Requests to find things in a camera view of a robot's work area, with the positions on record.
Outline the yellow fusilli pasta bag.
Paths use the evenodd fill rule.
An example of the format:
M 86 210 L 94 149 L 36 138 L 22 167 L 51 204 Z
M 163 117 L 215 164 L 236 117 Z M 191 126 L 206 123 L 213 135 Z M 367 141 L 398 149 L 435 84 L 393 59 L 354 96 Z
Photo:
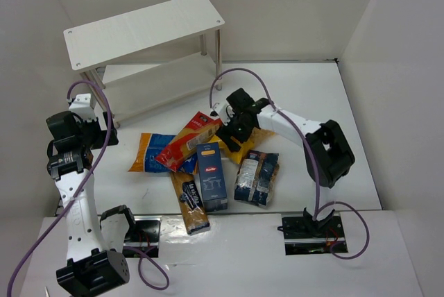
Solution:
M 232 152 L 223 142 L 221 139 L 218 138 L 217 135 L 214 135 L 209 143 L 217 143 L 219 145 L 219 148 L 224 152 L 225 156 L 229 158 L 233 163 L 235 164 L 241 164 L 242 160 L 246 157 L 247 153 L 250 150 L 255 149 L 257 146 L 259 146 L 261 143 L 265 142 L 270 137 L 274 136 L 274 132 L 269 130 L 262 130 L 254 128 L 253 132 L 251 133 L 250 137 L 248 138 L 248 150 L 244 153 L 242 152 Z

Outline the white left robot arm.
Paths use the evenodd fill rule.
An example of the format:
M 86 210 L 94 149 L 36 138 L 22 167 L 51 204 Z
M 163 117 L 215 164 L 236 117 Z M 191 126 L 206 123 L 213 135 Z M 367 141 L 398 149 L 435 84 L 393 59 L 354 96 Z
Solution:
M 99 296 L 130 280 L 123 244 L 135 229 L 135 218 L 126 205 L 97 213 L 90 172 L 92 150 L 118 144 L 117 132 L 112 130 L 106 139 L 97 119 L 70 111 L 49 117 L 46 124 L 53 135 L 47 170 L 68 210 L 67 264 L 56 271 L 56 278 L 72 296 Z

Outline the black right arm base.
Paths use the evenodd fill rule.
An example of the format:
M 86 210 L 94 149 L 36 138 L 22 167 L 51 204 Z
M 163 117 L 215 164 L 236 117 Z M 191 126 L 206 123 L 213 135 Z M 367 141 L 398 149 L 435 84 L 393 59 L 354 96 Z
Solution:
M 286 255 L 328 254 L 331 245 L 335 245 L 336 253 L 348 252 L 339 214 L 335 214 L 319 232 L 310 232 L 301 215 L 282 216 L 281 225 L 277 230 L 283 234 Z

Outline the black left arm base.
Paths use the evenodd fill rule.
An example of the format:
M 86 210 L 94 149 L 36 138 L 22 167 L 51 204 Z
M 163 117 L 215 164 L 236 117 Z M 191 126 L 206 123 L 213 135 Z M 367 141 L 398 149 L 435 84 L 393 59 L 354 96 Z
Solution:
M 158 258 L 161 222 L 161 216 L 136 216 L 135 227 L 127 233 L 124 239 L 125 257 L 139 257 L 136 252 L 127 250 L 127 247 L 132 247 L 146 253 L 149 257 Z

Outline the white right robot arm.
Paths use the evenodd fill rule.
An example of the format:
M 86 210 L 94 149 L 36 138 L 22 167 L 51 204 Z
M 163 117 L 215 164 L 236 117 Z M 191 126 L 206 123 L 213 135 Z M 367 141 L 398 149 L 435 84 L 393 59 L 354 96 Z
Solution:
M 303 211 L 304 225 L 313 235 L 325 229 L 334 215 L 331 189 L 346 176 L 355 155 L 340 125 L 312 121 L 279 108 L 270 97 L 254 100 L 240 88 L 225 103 L 210 103 L 222 126 L 216 135 L 232 152 L 248 141 L 254 129 L 271 131 L 303 149 L 307 172 L 315 184 L 314 203 Z

